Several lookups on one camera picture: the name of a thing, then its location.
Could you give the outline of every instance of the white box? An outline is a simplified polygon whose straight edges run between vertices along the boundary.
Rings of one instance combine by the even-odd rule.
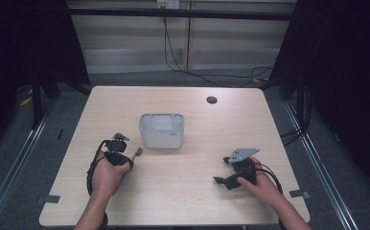
[[[178,149],[182,147],[185,119],[179,113],[146,113],[138,127],[144,147]]]

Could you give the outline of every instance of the cable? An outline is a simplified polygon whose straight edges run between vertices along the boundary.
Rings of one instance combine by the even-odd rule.
[[[211,84],[214,84],[216,86],[219,86],[219,87],[231,87],[231,86],[227,86],[227,85],[223,85],[223,84],[219,84],[219,83],[216,83],[216,82],[213,82],[211,80],[208,80],[206,79],[205,77],[224,77],[224,78],[235,78],[235,79],[249,79],[249,81],[245,84],[242,84],[242,85],[239,85],[239,86],[236,86],[236,87],[245,87],[247,85],[249,85],[252,81],[253,81],[253,78],[254,77],[258,77],[260,75],[262,75],[263,73],[265,73],[267,70],[269,69],[272,69],[272,66],[274,64],[271,64],[269,66],[260,66],[260,67],[255,67],[251,70],[250,72],[250,75],[249,76],[234,76],[234,75],[222,75],[222,74],[205,74],[205,75],[200,75],[200,74],[195,74],[195,73],[192,73],[192,72],[189,72],[189,71],[185,71],[183,70],[179,64],[177,63],[176,61],[176,58],[173,54],[173,45],[171,43],[171,39],[170,39],[170,35],[168,33],[168,29],[167,29],[167,19],[166,17],[163,17],[163,21],[164,21],[164,54],[165,54],[165,62],[167,64],[167,66],[175,71],[175,72],[179,72],[179,73],[184,73],[184,74],[187,74],[189,76],[193,76],[193,77],[198,77],[208,83],[211,83]],[[172,66],[168,63],[168,55],[167,55],[167,41],[168,41],[168,44],[170,46],[170,50],[171,50],[171,56],[173,57],[173,62],[176,66],[177,69],[174,69],[172,68]],[[253,72],[256,70],[256,69],[260,69],[260,68],[265,68],[262,72],[258,73],[258,74],[255,74],[253,75]]]
[[[262,163],[254,163],[256,165],[260,165],[260,166],[263,166],[266,168],[266,170],[264,169],[256,169],[256,171],[258,172],[264,172],[264,173],[267,173],[269,176],[271,176],[272,180],[274,180],[276,186],[277,186],[277,189],[278,191],[281,193],[281,195],[283,195],[283,187],[281,186],[281,183],[280,181],[278,180],[277,176],[275,175],[275,173],[266,165],[262,164]],[[280,228],[282,230],[286,230],[286,227],[284,226],[284,224],[281,222],[280,219],[278,219],[278,223],[280,225]]]
[[[308,88],[305,88],[304,100],[305,100],[304,106],[305,106],[305,109],[306,109],[306,115],[304,116],[303,124],[299,128],[293,128],[292,130],[288,131],[287,133],[284,133],[284,134],[280,135],[281,138],[293,135],[292,137],[283,140],[284,147],[288,146],[289,144],[291,144],[292,142],[294,142],[295,140],[300,138],[308,130],[310,120],[311,120],[311,116],[312,116],[312,98],[310,97]]]
[[[102,156],[101,158],[98,159],[99,152],[101,152],[102,146],[104,144],[106,144],[107,142],[108,141],[106,141],[106,140],[104,140],[104,141],[101,142],[101,144],[99,145],[98,149],[96,150],[95,156],[93,157],[92,163],[90,164],[90,168],[87,171],[86,187],[87,187],[87,192],[89,193],[90,196],[92,195],[92,177],[93,177],[93,172],[95,171],[96,166],[98,165],[99,161],[101,161],[104,158],[104,156]],[[102,222],[102,225],[100,226],[99,229],[105,230],[107,228],[107,224],[108,224],[107,213],[104,213],[104,221]]]

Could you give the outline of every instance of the metal bracket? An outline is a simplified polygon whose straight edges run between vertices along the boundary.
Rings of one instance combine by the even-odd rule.
[[[259,151],[260,149],[234,149],[229,158],[229,163],[241,162]]]
[[[113,136],[113,139],[115,139],[115,140],[122,140],[122,141],[129,141],[130,140],[130,139],[128,139],[125,135],[123,135],[120,132],[116,132],[116,134],[114,134],[114,136]]]

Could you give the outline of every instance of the wooden table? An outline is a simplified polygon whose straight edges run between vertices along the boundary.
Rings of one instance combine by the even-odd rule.
[[[214,96],[215,104],[206,99]],[[181,113],[180,149],[145,149],[138,121],[143,113]],[[222,158],[234,149],[259,148],[255,156],[283,185],[286,198],[309,221],[263,92],[259,89],[97,86],[92,90],[40,216],[44,226],[75,225],[89,195],[86,171],[102,140],[125,134],[125,155],[139,147],[132,171],[107,206],[109,225],[181,226],[277,223],[276,214],[244,188],[228,191],[213,176],[234,173]]]

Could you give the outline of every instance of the forearm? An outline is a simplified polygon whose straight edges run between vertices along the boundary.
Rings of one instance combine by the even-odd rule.
[[[296,209],[283,196],[270,205],[287,229],[306,230],[311,227],[302,219]]]
[[[87,203],[86,208],[74,229],[98,229],[103,223],[104,211],[109,199],[109,195],[98,195],[93,193],[89,198],[89,202]]]

